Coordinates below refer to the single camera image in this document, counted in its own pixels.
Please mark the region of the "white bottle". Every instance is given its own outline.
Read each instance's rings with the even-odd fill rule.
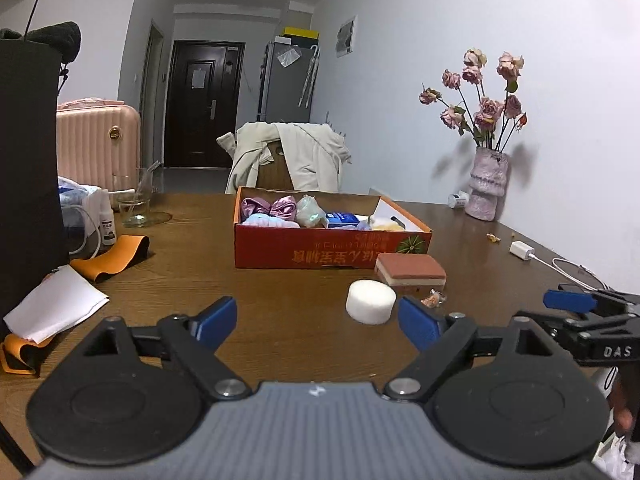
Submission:
[[[102,244],[111,247],[116,243],[116,219],[109,202],[109,193],[102,191],[102,203],[100,204],[100,234]]]

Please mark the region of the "refrigerator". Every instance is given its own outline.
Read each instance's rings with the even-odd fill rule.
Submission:
[[[265,123],[308,123],[311,104],[305,108],[305,99],[298,107],[305,85],[306,74],[313,51],[300,48],[302,57],[284,67],[278,56],[290,48],[290,45],[270,43],[262,60],[260,76],[260,101],[257,120]]]

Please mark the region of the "black bag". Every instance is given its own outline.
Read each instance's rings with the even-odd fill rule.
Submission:
[[[0,319],[68,263],[56,163],[62,55],[0,40]],[[6,333],[0,326],[0,340]]]

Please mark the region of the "dried rose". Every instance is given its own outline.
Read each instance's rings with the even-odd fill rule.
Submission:
[[[440,114],[442,122],[447,128],[451,130],[459,128],[464,120],[464,116],[456,111],[455,108],[447,108]]]
[[[498,58],[498,68],[496,71],[507,81],[516,81],[520,76],[520,69],[524,67],[522,56],[513,57],[508,52],[503,52]]]
[[[500,118],[502,110],[504,110],[504,103],[502,101],[494,101],[488,97],[483,97],[480,101],[480,111],[494,118],[496,121]]]
[[[465,52],[465,65],[482,68],[486,65],[486,56],[479,48],[470,48]]]
[[[481,130],[493,131],[495,129],[495,119],[491,115],[476,112],[474,114],[474,123]]]
[[[460,74],[445,70],[444,74],[442,74],[442,84],[452,90],[458,90],[460,88]]]
[[[482,82],[482,72],[475,66],[467,66],[462,71],[462,79],[469,81],[472,85],[479,85]]]
[[[424,92],[420,94],[420,102],[423,105],[430,105],[438,100],[442,94],[433,88],[425,88]]]
[[[480,111],[474,114],[474,123],[481,130],[492,132],[504,110],[502,101],[494,101],[488,97],[483,97],[480,101]]]
[[[507,116],[507,119],[515,119],[522,113],[522,104],[520,104],[520,100],[515,95],[507,97],[504,107],[504,114]]]
[[[516,126],[516,130],[520,131],[523,126],[527,125],[527,114],[523,114],[520,120],[518,120],[518,124]]]

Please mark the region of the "dark wooden door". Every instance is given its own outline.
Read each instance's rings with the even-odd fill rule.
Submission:
[[[236,130],[244,43],[176,41],[166,112],[164,165],[230,168],[216,142]]]

